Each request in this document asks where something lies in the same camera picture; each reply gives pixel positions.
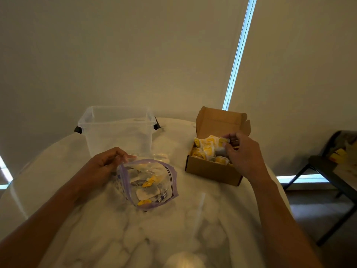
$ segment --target plastic bag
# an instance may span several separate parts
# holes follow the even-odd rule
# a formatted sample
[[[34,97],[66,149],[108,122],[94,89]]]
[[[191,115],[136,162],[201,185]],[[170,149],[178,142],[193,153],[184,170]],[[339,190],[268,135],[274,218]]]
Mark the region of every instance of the plastic bag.
[[[117,176],[125,197],[139,209],[152,209],[178,196],[177,172],[164,162],[142,159],[122,164]]]

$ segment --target cardboard box flap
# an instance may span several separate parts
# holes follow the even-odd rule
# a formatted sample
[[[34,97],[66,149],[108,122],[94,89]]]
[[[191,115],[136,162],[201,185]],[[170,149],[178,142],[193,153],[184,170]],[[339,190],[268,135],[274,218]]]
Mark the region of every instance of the cardboard box flap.
[[[196,118],[196,135],[207,138],[209,135],[222,136],[242,130],[250,134],[250,121],[246,113],[236,113],[219,109],[202,107]]]

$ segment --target hand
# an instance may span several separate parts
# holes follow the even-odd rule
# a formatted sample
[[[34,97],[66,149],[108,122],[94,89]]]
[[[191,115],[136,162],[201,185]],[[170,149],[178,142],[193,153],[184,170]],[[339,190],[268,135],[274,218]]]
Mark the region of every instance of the hand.
[[[77,199],[85,199],[93,190],[108,182],[110,173],[115,172],[118,165],[128,162],[128,155],[118,147],[99,153],[91,158],[66,184]]]
[[[235,169],[250,183],[261,181],[267,177],[270,179],[259,144],[256,141],[240,131],[222,137],[229,138],[231,142],[239,141],[238,150],[234,150],[228,143],[225,143],[224,147]]]

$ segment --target person's left hand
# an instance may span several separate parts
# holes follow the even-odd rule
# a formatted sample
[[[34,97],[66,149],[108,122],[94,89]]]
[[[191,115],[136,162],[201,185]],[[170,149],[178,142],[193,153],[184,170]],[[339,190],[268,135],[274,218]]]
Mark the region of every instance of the person's left hand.
[[[75,194],[76,200],[86,199],[95,189],[108,182],[110,173],[115,172],[118,165],[128,162],[128,155],[118,147],[99,153],[91,158],[66,184]]]

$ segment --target clear plastic bin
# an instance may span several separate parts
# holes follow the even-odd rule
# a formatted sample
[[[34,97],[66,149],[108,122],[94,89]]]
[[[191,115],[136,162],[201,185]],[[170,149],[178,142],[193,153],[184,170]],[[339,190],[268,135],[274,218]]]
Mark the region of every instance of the clear plastic bin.
[[[134,106],[91,106],[78,122],[92,157],[116,146],[128,154],[149,155],[155,124],[149,108]]]

